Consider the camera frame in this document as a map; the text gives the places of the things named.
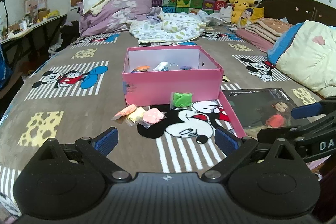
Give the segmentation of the pink box lid with photo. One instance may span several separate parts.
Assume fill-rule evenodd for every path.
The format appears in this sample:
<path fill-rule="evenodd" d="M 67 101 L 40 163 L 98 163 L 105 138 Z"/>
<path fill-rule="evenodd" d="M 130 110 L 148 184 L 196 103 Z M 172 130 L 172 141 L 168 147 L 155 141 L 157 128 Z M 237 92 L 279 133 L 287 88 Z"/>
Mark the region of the pink box lid with photo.
<path fill-rule="evenodd" d="M 244 132 L 250 137 L 265 128 L 301 126 L 307 118 L 294 119 L 291 111 L 297 105 L 281 88 L 224 90 Z"/>

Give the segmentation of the orange-pink clay bag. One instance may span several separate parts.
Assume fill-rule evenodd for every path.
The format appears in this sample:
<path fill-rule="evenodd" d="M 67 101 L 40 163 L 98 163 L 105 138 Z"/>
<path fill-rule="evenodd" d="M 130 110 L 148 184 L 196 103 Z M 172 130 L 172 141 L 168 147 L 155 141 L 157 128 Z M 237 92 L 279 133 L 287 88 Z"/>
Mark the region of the orange-pink clay bag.
<path fill-rule="evenodd" d="M 120 110 L 117 114 L 115 114 L 112 120 L 118 120 L 124 116 L 128 116 L 129 114 L 135 112 L 136 109 L 137 109 L 136 104 L 131 104 L 129 106 L 126 106 L 125 108 Z"/>

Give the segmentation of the yellow clay bag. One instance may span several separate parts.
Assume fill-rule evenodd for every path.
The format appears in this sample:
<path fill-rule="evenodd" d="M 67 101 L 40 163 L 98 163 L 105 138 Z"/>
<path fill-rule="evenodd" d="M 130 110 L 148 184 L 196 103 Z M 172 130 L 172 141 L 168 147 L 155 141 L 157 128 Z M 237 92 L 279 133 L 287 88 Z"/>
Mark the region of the yellow clay bag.
<path fill-rule="evenodd" d="M 129 125 L 129 126 L 134 126 L 137 124 L 137 122 L 139 120 L 142 119 L 143 117 L 143 114 L 145 113 L 146 111 L 142 108 L 142 107 L 137 107 L 133 112 L 131 112 L 130 114 L 128 114 L 126 116 L 126 123 Z"/>

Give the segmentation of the pink clay bag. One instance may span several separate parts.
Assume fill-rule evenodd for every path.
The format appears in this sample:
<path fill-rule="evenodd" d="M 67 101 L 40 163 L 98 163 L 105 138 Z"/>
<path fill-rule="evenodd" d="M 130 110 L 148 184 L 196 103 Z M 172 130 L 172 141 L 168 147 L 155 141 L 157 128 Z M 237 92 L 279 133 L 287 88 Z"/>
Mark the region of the pink clay bag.
<path fill-rule="evenodd" d="M 144 126 L 145 128 L 149 128 L 154 124 L 159 123 L 160 121 L 164 120 L 165 114 L 161 112 L 157 108 L 151 108 L 144 112 L 138 119 L 137 122 Z"/>

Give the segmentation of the green clay bag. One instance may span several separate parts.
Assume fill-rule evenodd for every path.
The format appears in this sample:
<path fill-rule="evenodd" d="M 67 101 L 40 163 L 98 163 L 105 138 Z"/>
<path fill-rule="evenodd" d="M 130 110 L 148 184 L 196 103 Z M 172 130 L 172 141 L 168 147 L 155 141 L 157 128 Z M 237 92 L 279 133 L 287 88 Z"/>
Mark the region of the green clay bag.
<path fill-rule="evenodd" d="M 173 92 L 170 98 L 170 108 L 191 107 L 193 104 L 193 93 Z"/>

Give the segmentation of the cream and blue quilt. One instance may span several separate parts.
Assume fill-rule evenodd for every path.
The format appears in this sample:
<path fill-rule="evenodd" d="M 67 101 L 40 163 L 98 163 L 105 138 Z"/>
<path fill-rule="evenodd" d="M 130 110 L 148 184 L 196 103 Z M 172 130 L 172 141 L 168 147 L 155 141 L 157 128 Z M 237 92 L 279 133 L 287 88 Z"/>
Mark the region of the cream and blue quilt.
<path fill-rule="evenodd" d="M 327 98 L 335 96 L 335 26 L 309 21 L 286 31 L 267 51 L 282 73 Z"/>

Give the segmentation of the pink cardboard box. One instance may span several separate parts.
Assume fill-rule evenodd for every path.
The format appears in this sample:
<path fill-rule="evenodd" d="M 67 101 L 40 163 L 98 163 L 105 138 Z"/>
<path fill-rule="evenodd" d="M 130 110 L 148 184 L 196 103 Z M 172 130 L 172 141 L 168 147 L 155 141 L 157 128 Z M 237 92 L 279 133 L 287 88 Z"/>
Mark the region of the pink cardboard box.
<path fill-rule="evenodd" d="M 132 73 L 138 66 L 146 72 Z M 122 72 L 126 104 L 170 103 L 171 94 L 193 93 L 193 101 L 218 98 L 224 69 L 201 46 L 129 47 Z"/>

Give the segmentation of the orange clay bag in box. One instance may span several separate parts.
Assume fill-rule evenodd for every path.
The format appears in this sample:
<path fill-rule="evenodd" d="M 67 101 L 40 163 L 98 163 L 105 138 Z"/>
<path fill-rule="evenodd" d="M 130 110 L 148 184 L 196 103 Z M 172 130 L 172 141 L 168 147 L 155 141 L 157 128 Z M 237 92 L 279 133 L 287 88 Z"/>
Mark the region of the orange clay bag in box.
<path fill-rule="evenodd" d="M 138 66 L 132 70 L 132 73 L 146 72 L 150 69 L 150 66 Z"/>

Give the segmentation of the folded pink blanket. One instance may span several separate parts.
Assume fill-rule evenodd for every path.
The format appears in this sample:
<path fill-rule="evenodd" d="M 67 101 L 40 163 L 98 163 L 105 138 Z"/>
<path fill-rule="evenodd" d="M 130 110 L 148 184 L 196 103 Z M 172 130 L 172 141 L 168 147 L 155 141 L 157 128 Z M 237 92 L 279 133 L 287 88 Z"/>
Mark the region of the folded pink blanket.
<path fill-rule="evenodd" d="M 291 27 L 292 24 L 273 18 L 261 18 L 241 26 L 236 30 L 236 36 L 252 44 L 266 53 L 275 45 L 276 41 Z"/>

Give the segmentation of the dark wooden headboard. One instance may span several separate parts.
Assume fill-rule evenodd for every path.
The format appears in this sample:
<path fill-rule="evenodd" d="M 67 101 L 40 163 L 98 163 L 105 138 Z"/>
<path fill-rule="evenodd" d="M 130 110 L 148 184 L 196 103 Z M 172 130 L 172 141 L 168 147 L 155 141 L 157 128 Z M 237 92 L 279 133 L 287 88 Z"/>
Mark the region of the dark wooden headboard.
<path fill-rule="evenodd" d="M 306 20 L 335 26 L 335 8 L 315 0 L 262 0 L 257 5 L 264 8 L 264 17 L 286 18 L 290 24 Z"/>

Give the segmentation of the white plush toy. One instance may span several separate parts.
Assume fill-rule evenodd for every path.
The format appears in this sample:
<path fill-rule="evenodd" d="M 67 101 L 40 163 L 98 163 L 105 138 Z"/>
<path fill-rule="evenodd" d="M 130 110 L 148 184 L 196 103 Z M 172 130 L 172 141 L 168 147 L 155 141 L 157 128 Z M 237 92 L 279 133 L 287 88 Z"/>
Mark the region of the white plush toy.
<path fill-rule="evenodd" d="M 220 9 L 220 19 L 226 23 L 229 24 L 231 22 L 233 8 L 231 5 L 228 5 L 226 7 L 221 7 Z"/>

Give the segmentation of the white leaf-print blanket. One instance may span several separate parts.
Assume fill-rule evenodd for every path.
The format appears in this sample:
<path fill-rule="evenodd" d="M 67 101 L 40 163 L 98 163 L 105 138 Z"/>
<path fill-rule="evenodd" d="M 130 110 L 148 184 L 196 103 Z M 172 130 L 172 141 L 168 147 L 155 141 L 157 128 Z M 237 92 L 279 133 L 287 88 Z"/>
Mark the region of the white leaf-print blanket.
<path fill-rule="evenodd" d="M 207 14 L 198 13 L 160 13 L 158 22 L 152 20 L 128 20 L 129 32 L 139 42 L 188 42 L 203 33 Z"/>

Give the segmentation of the Pikachu plush toy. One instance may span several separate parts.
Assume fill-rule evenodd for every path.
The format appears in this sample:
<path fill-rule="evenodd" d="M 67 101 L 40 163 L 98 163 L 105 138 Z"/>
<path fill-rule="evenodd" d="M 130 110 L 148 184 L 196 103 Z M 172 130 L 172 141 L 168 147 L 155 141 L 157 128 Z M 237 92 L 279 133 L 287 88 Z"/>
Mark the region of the Pikachu plush toy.
<path fill-rule="evenodd" d="M 258 8 L 257 0 L 227 0 L 227 3 L 232 7 L 231 23 L 237 24 L 240 19 L 246 17 L 251 22 L 264 17 L 264 8 Z"/>

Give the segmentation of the purple floral duvet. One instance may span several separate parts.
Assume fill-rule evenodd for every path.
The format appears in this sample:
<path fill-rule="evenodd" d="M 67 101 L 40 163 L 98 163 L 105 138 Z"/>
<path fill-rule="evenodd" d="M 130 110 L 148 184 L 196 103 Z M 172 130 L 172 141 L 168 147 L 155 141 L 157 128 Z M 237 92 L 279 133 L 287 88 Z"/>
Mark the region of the purple floral duvet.
<path fill-rule="evenodd" d="M 79 33 L 82 37 L 128 30 L 127 21 L 146 20 L 151 11 L 152 0 L 109 0 L 100 13 L 84 13 L 82 2 L 79 6 Z"/>

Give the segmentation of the picture board on desk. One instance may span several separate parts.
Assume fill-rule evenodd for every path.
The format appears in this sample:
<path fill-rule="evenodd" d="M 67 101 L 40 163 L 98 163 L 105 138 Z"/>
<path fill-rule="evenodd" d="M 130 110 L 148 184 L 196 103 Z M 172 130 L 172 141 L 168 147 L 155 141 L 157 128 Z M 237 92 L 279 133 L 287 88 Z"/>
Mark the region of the picture board on desk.
<path fill-rule="evenodd" d="M 25 0 L 25 14 L 31 13 L 31 9 L 47 9 L 47 0 Z"/>

